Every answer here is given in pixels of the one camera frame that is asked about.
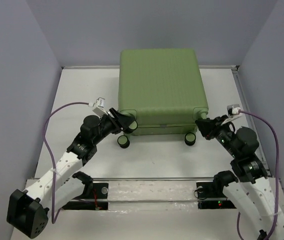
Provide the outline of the green suitcase with blue lining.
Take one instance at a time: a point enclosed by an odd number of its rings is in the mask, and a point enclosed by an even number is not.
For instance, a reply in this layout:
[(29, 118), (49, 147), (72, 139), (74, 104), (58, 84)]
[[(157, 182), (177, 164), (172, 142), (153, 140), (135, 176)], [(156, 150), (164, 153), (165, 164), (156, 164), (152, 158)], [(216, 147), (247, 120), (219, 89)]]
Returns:
[(118, 111), (133, 115), (133, 132), (118, 137), (122, 148), (130, 136), (184, 135), (196, 142), (195, 123), (209, 107), (196, 57), (191, 48), (125, 49), (120, 54)]

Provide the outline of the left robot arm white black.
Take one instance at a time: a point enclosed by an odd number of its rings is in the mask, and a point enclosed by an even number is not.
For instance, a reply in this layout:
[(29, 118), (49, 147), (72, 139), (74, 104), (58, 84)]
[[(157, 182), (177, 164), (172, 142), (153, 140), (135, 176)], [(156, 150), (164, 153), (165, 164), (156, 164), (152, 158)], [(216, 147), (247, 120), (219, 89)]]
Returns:
[(94, 109), (95, 115), (84, 118), (79, 133), (59, 160), (39, 180), (15, 190), (9, 198), (7, 222), (30, 239), (38, 237), (49, 221), (55, 223), (59, 210), (75, 197), (92, 193), (93, 179), (81, 168), (97, 152), (97, 145), (110, 134), (132, 133), (136, 118), (114, 108)]

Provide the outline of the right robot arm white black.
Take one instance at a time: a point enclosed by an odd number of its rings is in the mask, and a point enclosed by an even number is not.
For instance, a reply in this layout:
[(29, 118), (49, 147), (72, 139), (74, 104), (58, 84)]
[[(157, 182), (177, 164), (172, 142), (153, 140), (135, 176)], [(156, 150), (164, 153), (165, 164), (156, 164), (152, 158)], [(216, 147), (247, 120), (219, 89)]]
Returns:
[(284, 240), (279, 183), (271, 188), (267, 171), (255, 154), (259, 147), (255, 131), (244, 126), (235, 129), (227, 115), (195, 123), (206, 140), (216, 139), (233, 158), (231, 170), (217, 173), (197, 193), (207, 198), (225, 196), (248, 220), (257, 240)]

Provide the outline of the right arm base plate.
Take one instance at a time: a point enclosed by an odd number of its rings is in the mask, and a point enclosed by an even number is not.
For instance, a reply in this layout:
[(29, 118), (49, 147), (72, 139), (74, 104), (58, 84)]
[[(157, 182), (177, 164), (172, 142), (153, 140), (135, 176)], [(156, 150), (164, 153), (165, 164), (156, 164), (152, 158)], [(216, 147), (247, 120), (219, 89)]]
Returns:
[(198, 200), (200, 210), (236, 209), (234, 204), (223, 193), (214, 189), (213, 182), (197, 182), (193, 194)]

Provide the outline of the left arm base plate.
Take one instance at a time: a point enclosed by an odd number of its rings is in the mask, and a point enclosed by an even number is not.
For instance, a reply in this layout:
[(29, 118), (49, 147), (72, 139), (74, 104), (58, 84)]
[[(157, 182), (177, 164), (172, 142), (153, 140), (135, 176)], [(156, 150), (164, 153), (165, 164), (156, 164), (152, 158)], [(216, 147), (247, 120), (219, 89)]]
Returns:
[(83, 194), (69, 201), (62, 207), (63, 210), (86, 210), (107, 211), (108, 210), (109, 184), (106, 182), (93, 183), (91, 189), (87, 187)]

